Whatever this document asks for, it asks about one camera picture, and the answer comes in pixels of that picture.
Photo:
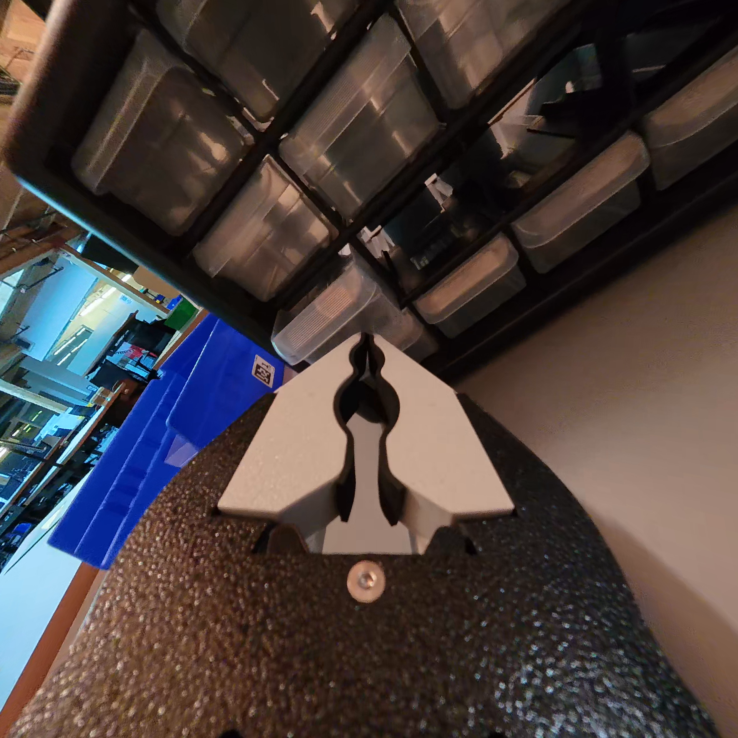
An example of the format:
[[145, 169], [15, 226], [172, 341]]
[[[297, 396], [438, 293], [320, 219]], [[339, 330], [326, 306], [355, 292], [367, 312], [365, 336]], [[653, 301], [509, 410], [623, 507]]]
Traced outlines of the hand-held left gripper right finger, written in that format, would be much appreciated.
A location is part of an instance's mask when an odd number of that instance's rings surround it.
[[380, 503], [424, 554], [438, 529], [509, 516], [514, 503], [457, 393], [382, 337], [371, 340], [376, 392], [387, 417]]

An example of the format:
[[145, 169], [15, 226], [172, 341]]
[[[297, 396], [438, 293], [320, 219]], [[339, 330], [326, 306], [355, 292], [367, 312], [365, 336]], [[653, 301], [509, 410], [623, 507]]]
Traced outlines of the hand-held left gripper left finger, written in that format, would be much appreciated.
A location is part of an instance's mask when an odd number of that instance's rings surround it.
[[347, 428], [359, 406], [369, 337], [358, 333], [284, 384], [224, 493], [218, 510], [291, 525], [312, 553], [326, 528], [351, 513], [356, 470]]

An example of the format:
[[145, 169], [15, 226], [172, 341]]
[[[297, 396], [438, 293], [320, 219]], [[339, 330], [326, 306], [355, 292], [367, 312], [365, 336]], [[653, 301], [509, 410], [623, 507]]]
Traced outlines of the clear plastic parts drawer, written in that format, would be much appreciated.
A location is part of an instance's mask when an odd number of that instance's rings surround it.
[[292, 310], [278, 314], [272, 346], [284, 363], [313, 364], [358, 333], [380, 336], [417, 362], [438, 350], [431, 331], [410, 309], [399, 307], [354, 249], [342, 256], [340, 266], [331, 272], [331, 280], [319, 283]]

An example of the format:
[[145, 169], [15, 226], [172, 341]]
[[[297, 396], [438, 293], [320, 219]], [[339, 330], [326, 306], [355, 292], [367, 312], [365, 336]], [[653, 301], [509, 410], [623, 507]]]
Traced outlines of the black drawer cabinet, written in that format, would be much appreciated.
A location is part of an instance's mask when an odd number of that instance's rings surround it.
[[[632, 124], [660, 106], [736, 46], [736, 2], [569, 2], [524, 42], [494, 72], [465, 107], [451, 110], [431, 79], [425, 61], [394, 2], [359, 2], [337, 30], [302, 86], [286, 101], [264, 131], [256, 129], [230, 98], [226, 88], [171, 39], [153, 12], [152, 2], [54, 2], [46, 34], [36, 52], [31, 78], [11, 112], [4, 142], [9, 169], [34, 194], [178, 287], [188, 298], [224, 319], [259, 345], [267, 347], [276, 313], [299, 300], [327, 271], [346, 244], [355, 247], [377, 277], [385, 276], [403, 307], [412, 304], [500, 231], [515, 248], [514, 220], [551, 194], [581, 166], [613, 144]], [[353, 221], [341, 218], [314, 189], [297, 186], [338, 230], [334, 242], [313, 256], [270, 302], [260, 304], [243, 289], [196, 268], [190, 252], [237, 196], [267, 156], [292, 177], [278, 144], [303, 116], [331, 78], [388, 14], [408, 40], [419, 70], [421, 90], [441, 122], [435, 137], [361, 209]], [[254, 145], [189, 230], [166, 234], [149, 218], [113, 196], [95, 196], [73, 175], [71, 157], [92, 124], [103, 99], [122, 69], [135, 32], [146, 29], [183, 60], [206, 89], [253, 136]], [[482, 134], [488, 121], [521, 91], [524, 83], [548, 72], [574, 47], [593, 43], [602, 72], [602, 87], [584, 94], [574, 111], [579, 134], [569, 159], [547, 180], [529, 185], [516, 207], [494, 202], [497, 217], [476, 241], [443, 255], [424, 270], [423, 281], [407, 291], [397, 275], [383, 271], [359, 241], [359, 231], [392, 218], [420, 192], [424, 181], [445, 169]]]

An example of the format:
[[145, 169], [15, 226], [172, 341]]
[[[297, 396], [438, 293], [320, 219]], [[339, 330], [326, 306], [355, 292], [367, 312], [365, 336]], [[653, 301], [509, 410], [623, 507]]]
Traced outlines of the blue bin with white label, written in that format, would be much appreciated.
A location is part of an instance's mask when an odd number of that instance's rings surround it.
[[205, 322], [206, 340], [167, 420], [171, 466], [184, 466], [284, 380], [284, 361], [220, 319]]

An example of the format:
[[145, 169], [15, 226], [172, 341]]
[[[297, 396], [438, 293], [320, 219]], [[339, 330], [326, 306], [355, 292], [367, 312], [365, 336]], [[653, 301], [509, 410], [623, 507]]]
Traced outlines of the blue storage bin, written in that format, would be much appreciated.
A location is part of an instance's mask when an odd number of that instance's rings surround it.
[[50, 536], [50, 546], [108, 569], [151, 502], [180, 471], [167, 462], [176, 433], [168, 419], [189, 374], [152, 381]]

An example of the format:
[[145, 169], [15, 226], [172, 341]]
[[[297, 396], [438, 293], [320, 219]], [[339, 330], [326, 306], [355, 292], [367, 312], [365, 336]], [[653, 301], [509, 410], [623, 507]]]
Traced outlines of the green storage bin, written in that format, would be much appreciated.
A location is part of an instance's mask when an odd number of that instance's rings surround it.
[[165, 327], [171, 331], [181, 331], [200, 310], [196, 304], [182, 295], [172, 299], [168, 308], [170, 309], [169, 314], [163, 322]]

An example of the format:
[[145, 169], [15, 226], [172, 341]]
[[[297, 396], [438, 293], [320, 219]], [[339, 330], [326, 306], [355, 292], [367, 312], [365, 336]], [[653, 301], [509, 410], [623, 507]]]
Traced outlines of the metal storage shelving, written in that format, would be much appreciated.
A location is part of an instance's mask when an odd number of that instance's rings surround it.
[[2, 567], [95, 466], [177, 334], [179, 297], [135, 277], [55, 214], [2, 229]]

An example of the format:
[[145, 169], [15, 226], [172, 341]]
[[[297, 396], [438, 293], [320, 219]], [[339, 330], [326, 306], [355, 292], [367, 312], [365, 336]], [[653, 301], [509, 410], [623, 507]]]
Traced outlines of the white table with wooden edge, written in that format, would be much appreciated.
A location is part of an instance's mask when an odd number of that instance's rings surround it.
[[64, 662], [106, 571], [49, 543], [61, 512], [23, 540], [1, 577], [1, 735]]

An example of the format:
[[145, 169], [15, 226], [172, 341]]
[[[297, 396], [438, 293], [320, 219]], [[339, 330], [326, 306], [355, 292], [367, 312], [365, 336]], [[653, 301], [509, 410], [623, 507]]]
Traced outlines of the rows of clear drawers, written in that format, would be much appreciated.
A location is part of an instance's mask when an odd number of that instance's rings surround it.
[[[736, 36], [736, 2], [161, 2], [140, 27], [71, 158], [115, 226], [95, 231], [246, 335], [315, 287], [338, 252], [464, 171], [458, 235], [406, 306], [482, 237], [604, 148], [647, 93]], [[524, 83], [593, 46], [600, 81], [542, 104], [531, 136], [573, 134], [529, 183], [483, 127]]]

